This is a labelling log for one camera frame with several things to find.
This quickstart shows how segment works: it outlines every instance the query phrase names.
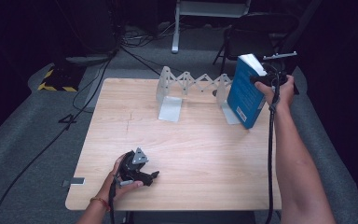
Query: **yellow black striped tape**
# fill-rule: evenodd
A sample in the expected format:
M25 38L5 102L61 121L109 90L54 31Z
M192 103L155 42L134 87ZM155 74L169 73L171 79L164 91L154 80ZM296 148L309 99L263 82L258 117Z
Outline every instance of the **yellow black striped tape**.
M42 91L42 90L46 90L46 91L78 91L78 87L73 87L73 86L49 86L49 85L46 85L49 78L54 78L52 76L53 72L54 72L54 66L52 66L46 73L45 77L43 78L42 83L37 88L39 91Z

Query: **table leg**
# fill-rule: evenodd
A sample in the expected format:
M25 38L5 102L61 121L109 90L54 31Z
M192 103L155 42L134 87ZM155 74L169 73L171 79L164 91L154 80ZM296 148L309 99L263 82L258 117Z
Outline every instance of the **table leg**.
M175 11L175 33L173 34L172 42L172 53L177 53L179 51L179 16L180 16L180 1L176 2L176 11Z

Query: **electrical cord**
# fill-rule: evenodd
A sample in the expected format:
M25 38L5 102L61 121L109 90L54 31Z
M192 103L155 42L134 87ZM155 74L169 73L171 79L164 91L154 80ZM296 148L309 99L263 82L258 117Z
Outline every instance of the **electrical cord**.
M163 64L155 63L155 62L153 62L153 61L147 60L146 58L142 57L141 55L137 55L137 54L132 53L131 56L135 56L135 57L140 58L140 59L142 59L142 60L144 60L144 61L146 61L146 62L153 63L153 64L158 65L158 66L161 66L161 67L164 67L164 66L165 66L165 65L163 65ZM170 67L170 68L171 68L172 70L175 70L175 71L180 72L180 73L184 73L184 72L185 72L185 71L179 70L179 69L177 69L177 68L173 68L173 67Z
M59 8L61 14L62 14L63 17L65 18L66 22L68 23L69 27L71 28L72 33L74 33L74 35L76 36L76 38L80 41L80 43L81 43L86 49L88 49L88 50L90 50L91 52L94 52L94 53L101 53L101 54L107 54L107 55L109 55L109 54L112 53L111 51L102 52L102 51L98 51L98 50L96 50L96 49L93 49L93 48L89 47L89 45L86 44L86 43L83 41L83 39L80 38L80 36L77 34L77 32L76 32L74 26L73 26L72 23L69 21L69 18L66 16L65 12L63 11L63 9L62 9L60 3L59 3L57 0L54 0L54 1L55 1L55 3L56 3L57 7Z
M77 109L77 110L81 110L81 109L82 109L82 108L79 108L79 107L77 107L77 106L75 105L75 100L76 100L77 96L78 96L83 90L85 90L89 85L91 85L91 83L93 83L93 82L98 78L98 76L100 75L100 72L101 72L101 69L102 69L102 68L103 68L103 65L101 65L101 67L98 69L97 76L95 76L95 78L94 78L91 82L89 82L83 89L81 89L81 90L76 94L74 100L72 101L72 106L73 106L75 109ZM90 114L93 113L92 111L86 111L86 110L83 110L83 112L85 112L85 113L90 113Z
M266 224L269 224L272 219L272 213L274 209L274 200L272 196L272 137L274 132L274 118L276 112L276 105L279 103L280 96L280 77L277 71L275 71L276 79L275 83L271 85L274 90L274 97L272 98L271 105L269 106L269 134L268 134L268 217Z
M132 53L130 53L129 51L127 51L126 49L124 49L123 47L121 47L124 52L130 54L130 56L132 56L134 59L136 59L137 61L139 61L140 63L142 63L143 65L145 65L146 67L148 67L150 70L152 70L154 73L156 73L158 76L160 76L160 74L152 67L150 67L147 63L142 62L140 59L138 59L137 57L135 57Z
M96 60L86 60L86 61L68 61L69 63L73 64L74 66L77 67L90 67L90 66L94 66L94 65L98 65L101 63L106 63L107 61L109 61L110 57L112 57L112 55L116 54L115 52L112 52L110 55L107 55L106 57L103 57L101 59L96 59Z
M86 102L86 104L81 108L80 111L77 112L77 114L75 114L74 117L72 117L68 123L65 125L65 127L62 128L62 130L60 130L60 132L53 138L53 140L51 140L23 169L22 171L14 178L14 180L10 183L9 187L7 188L7 190L5 191L5 193L2 195L1 199L0 199L0 207L2 205L2 202L4 201L4 199L6 198L7 194L10 192L10 190L13 188L13 186L16 184L16 182L19 180L19 178L25 173L25 171L28 170L28 168L69 128L69 126L75 121L75 119L77 119L78 116L80 116L80 114L84 111L84 109L87 107L87 105L91 102L91 99L95 96L95 94L97 93L97 90L99 89L99 86L102 83L103 80L103 75L105 73L106 67L108 64L110 64L110 62L112 61L113 57L110 57L108 63L104 66L103 69L103 73L101 75L100 81L98 82L98 86L95 89L94 93L91 95L91 97L89 98L89 100Z
M109 206L110 206L110 212L109 212L109 215L110 215L110 221L112 224L115 224L115 207L114 207L114 204L113 204L113 199L115 198L116 196L116 185L117 185L117 181L118 181L118 178L120 177L119 175L119 172L120 172L120 169L121 169L121 166L123 165L123 161L125 159L127 159L127 155L126 154L124 156L124 158L121 160L120 164L118 165L118 168L116 170L116 173L113 175L113 181L112 181L112 184L110 185L110 189L109 189Z
M137 31L128 31L127 33L131 33L134 32L136 33L136 36L130 35L128 37L126 37L126 35L124 35L123 38L123 46L128 47L128 48L137 48L137 47L143 47L146 46L147 44L149 44L150 42L154 41L154 40L160 40L162 38L165 38L168 35L173 35L173 33L171 34L164 34L165 32L167 32L170 28L172 28L175 25L175 22L170 24L169 26L167 26L163 31L159 32L159 34L157 35L157 37L151 36L151 35L138 35ZM129 43L129 40L134 40L134 39L139 39L137 44L131 44Z
M281 213L278 211L275 211L275 213L277 214L278 219L281 220Z

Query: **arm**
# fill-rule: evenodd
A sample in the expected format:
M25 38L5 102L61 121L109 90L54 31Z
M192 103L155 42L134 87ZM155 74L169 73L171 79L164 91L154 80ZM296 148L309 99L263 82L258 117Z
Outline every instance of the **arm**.
M273 91L260 82L255 86L270 104ZM275 114L276 171L282 196L282 223L335 223L321 178L302 142L290 113L294 78L281 86Z
M122 155L120 158L116 160L113 170L109 173L109 175L104 180L100 191L98 191L97 195L95 196L96 198L101 198L107 203L109 202L109 190L110 190L110 185L113 182L113 175L116 173L118 166L120 165L120 162L123 157L124 155ZM113 199L113 201L114 202L117 201L128 191L132 189L137 189L143 185L144 183L142 183L142 181L134 181L132 184L125 186L121 189L116 188L116 196ZM105 214L106 214L106 207L103 205L103 203L98 200L93 200L89 202L89 206L87 206L86 211L83 213L81 218L77 221L77 224L102 223Z

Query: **gray floor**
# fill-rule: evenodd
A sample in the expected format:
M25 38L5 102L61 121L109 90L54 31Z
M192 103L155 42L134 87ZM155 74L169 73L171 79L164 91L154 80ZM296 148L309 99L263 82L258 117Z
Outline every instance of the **gray floor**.
M171 35L144 47L127 50L154 63L180 70L173 71L176 75L188 71L193 77L205 73L217 77L220 63L213 66L212 61L220 48L222 33L221 29L210 27L186 30L181 33L178 54L171 54ZM160 65L148 64L157 71L162 68ZM80 88L86 87L95 78L100 67L96 65L87 69ZM76 92L38 91L37 87L49 68L50 64L47 64L31 76L29 87L33 93L0 127L0 198L21 170L64 127L58 120L68 114L76 114L73 103L81 107L90 95L92 85L79 92L77 97ZM234 69L235 63L229 62L226 70L229 76ZM108 65L107 74L113 77L158 78L123 50ZM307 81L301 70L297 69L294 76L301 94L296 96L293 103L293 116L321 173L336 220L338 223L358 223L356 185L312 107L306 94ZM61 187L61 184L73 176L91 117L91 113L82 113L69 131L64 132L21 176L2 203L0 223L76 222L81 212L65 208L67 189ZM266 211L256 211L256 223L264 223L266 214ZM117 213L117 217L122 216L122 213ZM278 222L274 215L272 223Z

